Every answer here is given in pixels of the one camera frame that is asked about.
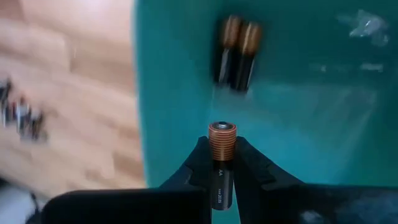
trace wooden floor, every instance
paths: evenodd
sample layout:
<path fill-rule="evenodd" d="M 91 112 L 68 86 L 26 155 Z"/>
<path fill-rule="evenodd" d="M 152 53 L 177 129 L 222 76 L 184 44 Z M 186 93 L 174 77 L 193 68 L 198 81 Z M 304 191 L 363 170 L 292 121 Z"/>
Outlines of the wooden floor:
<path fill-rule="evenodd" d="M 45 143 L 0 128 L 0 176 L 53 197 L 144 187 L 132 0 L 0 0 L 0 79 L 44 110 Z"/>

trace teal surface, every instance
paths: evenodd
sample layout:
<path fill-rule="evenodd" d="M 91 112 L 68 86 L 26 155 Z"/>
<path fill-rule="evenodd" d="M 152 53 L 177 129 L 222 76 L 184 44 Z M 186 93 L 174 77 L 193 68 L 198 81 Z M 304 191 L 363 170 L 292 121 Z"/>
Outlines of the teal surface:
<path fill-rule="evenodd" d="M 389 43 L 350 38 L 340 14 L 364 9 L 389 23 Z M 264 38 L 251 89 L 211 82 L 217 19 L 258 21 Z M 398 185 L 398 46 L 393 1 L 141 0 L 136 65 L 145 175 L 156 187 L 187 158 L 212 121 L 306 182 Z M 238 210 L 213 212 L 238 223 Z"/>

